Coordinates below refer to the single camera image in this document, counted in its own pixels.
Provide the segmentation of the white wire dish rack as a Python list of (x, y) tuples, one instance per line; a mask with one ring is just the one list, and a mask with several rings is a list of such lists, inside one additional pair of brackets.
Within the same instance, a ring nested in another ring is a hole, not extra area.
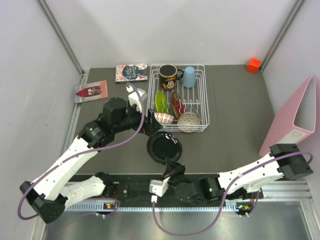
[(176, 64), (180, 70), (192, 67), (195, 85), (186, 87), (176, 81), (172, 90), (162, 88), (160, 64), (152, 64), (149, 72), (147, 107), (154, 112), (172, 116), (173, 120), (162, 124), (167, 132), (203, 132), (210, 124), (207, 94), (206, 68), (203, 64)]

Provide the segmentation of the green plate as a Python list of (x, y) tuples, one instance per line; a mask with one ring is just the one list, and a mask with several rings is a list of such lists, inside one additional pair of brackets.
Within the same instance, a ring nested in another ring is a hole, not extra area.
[(169, 114), (167, 98), (162, 91), (158, 91), (155, 95), (155, 108), (158, 113)]

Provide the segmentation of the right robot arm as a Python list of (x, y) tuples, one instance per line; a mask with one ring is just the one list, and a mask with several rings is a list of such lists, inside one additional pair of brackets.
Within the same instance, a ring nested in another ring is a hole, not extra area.
[(213, 203), (218, 200), (245, 198), (263, 185), (286, 178), (296, 180), (313, 174), (306, 151), (294, 143), (278, 143), (257, 161), (235, 170), (215, 173), (197, 181), (185, 176), (185, 166), (166, 159), (165, 172), (159, 189), (153, 193), (162, 197), (168, 188), (185, 203)]

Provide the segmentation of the black plate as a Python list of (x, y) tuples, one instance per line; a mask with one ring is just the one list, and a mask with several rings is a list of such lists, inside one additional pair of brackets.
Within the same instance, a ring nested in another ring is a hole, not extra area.
[(147, 152), (158, 164), (165, 165), (166, 158), (177, 162), (183, 152), (182, 144), (172, 133), (158, 131), (147, 141)]

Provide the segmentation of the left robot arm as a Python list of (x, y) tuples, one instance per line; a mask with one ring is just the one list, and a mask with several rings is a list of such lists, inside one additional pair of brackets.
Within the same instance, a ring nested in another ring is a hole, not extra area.
[(142, 104), (111, 98), (98, 118), (87, 123), (66, 152), (44, 174), (23, 182), (19, 189), (24, 200), (46, 224), (59, 218), (65, 209), (92, 197), (110, 198), (114, 187), (110, 176), (98, 172), (90, 178), (67, 185), (69, 180), (91, 158), (111, 149), (115, 135), (127, 130), (148, 137), (161, 129), (152, 110)]

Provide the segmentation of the red floral plate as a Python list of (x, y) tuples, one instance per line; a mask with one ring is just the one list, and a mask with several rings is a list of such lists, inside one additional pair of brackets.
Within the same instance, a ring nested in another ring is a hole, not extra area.
[(177, 119), (179, 119), (185, 113), (182, 98), (175, 91), (171, 95), (171, 107)]

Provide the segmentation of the beige mesh patterned bowl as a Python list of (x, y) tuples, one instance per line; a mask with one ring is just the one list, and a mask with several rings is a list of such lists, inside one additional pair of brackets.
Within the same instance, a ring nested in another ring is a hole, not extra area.
[(192, 133), (201, 125), (200, 117), (193, 112), (183, 113), (177, 121), (178, 129), (184, 133)]

